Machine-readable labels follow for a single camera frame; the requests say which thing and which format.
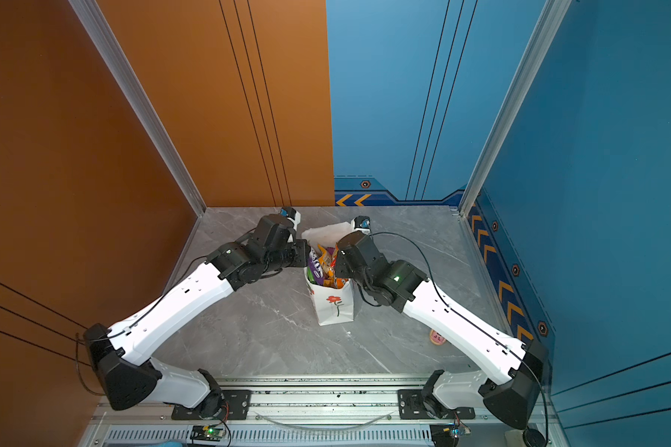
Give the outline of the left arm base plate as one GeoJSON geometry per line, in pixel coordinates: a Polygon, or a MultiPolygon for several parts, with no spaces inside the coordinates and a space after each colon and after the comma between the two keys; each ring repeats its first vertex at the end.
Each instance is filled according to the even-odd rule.
{"type": "Polygon", "coordinates": [[[241,421],[247,418],[252,399],[249,389],[212,391],[194,409],[175,405],[171,419],[177,421],[220,420],[241,421]]]}

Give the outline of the orange Fox's fruits candy bag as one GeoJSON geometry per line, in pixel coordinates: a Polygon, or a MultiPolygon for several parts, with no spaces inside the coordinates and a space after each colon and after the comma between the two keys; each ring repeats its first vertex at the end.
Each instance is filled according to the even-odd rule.
{"type": "Polygon", "coordinates": [[[332,289],[342,289],[348,282],[348,279],[339,278],[336,274],[337,249],[333,247],[324,247],[319,245],[321,251],[320,263],[324,270],[324,287],[332,289]]]}

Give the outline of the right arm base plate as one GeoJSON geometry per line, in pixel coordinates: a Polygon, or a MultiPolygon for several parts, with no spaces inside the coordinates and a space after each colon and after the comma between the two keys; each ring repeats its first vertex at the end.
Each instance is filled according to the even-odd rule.
{"type": "Polygon", "coordinates": [[[434,410],[428,407],[419,389],[399,389],[397,391],[398,415],[402,420],[475,420],[473,407],[458,407],[454,410],[441,408],[434,410]]]}

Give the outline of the white floral paper bag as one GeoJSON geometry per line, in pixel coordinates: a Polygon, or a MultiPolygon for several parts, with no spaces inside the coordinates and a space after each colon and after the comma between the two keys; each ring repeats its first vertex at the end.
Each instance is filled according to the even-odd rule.
{"type": "Polygon", "coordinates": [[[336,273],[337,244],[354,229],[354,223],[344,222],[303,233],[302,238],[309,244],[304,275],[320,326],[354,320],[353,283],[336,273]]]}

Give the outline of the purple white snack packet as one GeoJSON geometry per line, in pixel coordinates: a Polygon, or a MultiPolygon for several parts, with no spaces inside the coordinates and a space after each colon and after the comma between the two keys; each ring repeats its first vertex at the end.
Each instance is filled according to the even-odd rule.
{"type": "Polygon", "coordinates": [[[309,252],[308,270],[311,274],[311,283],[317,284],[319,286],[324,285],[324,270],[322,269],[320,257],[318,253],[316,253],[315,249],[311,249],[309,252]]]}

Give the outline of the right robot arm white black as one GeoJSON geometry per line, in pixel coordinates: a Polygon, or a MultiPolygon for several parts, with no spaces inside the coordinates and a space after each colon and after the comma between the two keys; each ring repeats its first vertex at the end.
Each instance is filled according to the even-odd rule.
{"type": "Polygon", "coordinates": [[[522,341],[481,320],[450,298],[408,261],[389,261],[372,236],[356,230],[337,244],[335,271],[352,279],[380,305],[391,307],[442,335],[480,369],[469,391],[478,394],[492,415],[524,430],[544,394],[548,349],[537,340],[522,341]]]}

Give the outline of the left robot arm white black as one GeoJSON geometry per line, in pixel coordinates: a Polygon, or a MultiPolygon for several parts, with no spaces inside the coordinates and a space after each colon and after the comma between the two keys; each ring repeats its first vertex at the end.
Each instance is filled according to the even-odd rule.
{"type": "Polygon", "coordinates": [[[300,213],[292,208],[263,216],[258,225],[206,255],[190,274],[133,316],[110,327],[95,324],[84,333],[91,368],[111,408],[124,411],[144,402],[163,402],[197,417],[224,415],[226,399],[204,369],[171,366],[155,352],[211,305],[238,289],[307,264],[308,244],[296,236],[300,213]]]}

